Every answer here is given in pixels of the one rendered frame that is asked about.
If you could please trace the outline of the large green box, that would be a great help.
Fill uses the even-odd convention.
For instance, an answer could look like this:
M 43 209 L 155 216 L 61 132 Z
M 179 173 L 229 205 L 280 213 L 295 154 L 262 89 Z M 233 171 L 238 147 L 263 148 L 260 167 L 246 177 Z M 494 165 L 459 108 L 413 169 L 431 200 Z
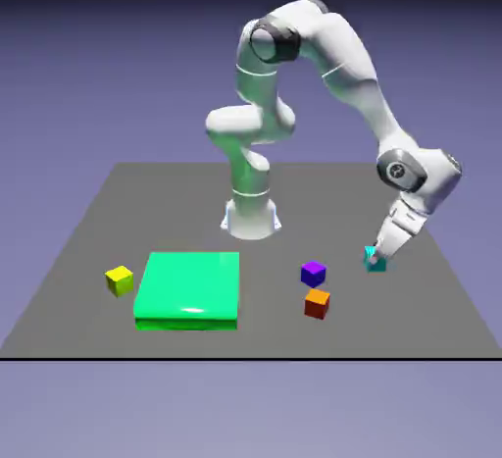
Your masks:
M 133 316 L 140 331 L 234 331 L 239 310 L 237 252 L 153 252 Z

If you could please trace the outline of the small orange cube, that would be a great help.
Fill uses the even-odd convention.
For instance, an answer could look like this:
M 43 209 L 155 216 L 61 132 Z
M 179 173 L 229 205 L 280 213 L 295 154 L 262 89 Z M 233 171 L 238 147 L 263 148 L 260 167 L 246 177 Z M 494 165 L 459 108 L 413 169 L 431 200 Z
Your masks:
M 329 308 L 330 293 L 311 288 L 304 301 L 304 314 L 308 317 L 323 320 Z

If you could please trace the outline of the small cyan cube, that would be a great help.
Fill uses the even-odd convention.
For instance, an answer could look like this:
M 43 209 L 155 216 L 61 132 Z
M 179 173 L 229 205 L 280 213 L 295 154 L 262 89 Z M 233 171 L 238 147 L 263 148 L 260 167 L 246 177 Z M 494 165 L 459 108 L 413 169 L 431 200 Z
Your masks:
M 386 263 L 386 258 L 374 245 L 364 248 L 364 265 L 368 272 L 385 272 Z

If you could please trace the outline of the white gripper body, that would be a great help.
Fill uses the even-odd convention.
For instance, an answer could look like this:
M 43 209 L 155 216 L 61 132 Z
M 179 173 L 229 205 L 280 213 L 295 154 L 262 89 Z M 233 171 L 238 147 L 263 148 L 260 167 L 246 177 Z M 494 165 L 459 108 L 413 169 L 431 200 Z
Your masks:
M 386 216 L 376 237 L 375 256 L 378 259 L 391 259 L 397 251 L 414 237 L 409 231 Z

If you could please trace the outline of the small yellow cube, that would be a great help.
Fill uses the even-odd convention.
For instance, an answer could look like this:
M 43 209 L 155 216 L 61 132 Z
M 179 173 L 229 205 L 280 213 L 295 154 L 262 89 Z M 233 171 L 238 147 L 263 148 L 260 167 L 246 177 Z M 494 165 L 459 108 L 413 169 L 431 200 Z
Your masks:
M 116 297 L 133 291 L 133 272 L 126 266 L 108 270 L 104 276 L 107 287 Z

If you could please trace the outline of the small purple cube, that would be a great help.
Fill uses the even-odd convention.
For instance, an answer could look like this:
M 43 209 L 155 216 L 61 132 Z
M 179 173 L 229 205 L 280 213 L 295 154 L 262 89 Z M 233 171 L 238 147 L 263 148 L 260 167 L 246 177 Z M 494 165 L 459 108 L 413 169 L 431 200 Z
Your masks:
M 301 266 L 301 281 L 310 288 L 319 287 L 326 280 L 326 266 L 318 261 L 310 261 Z

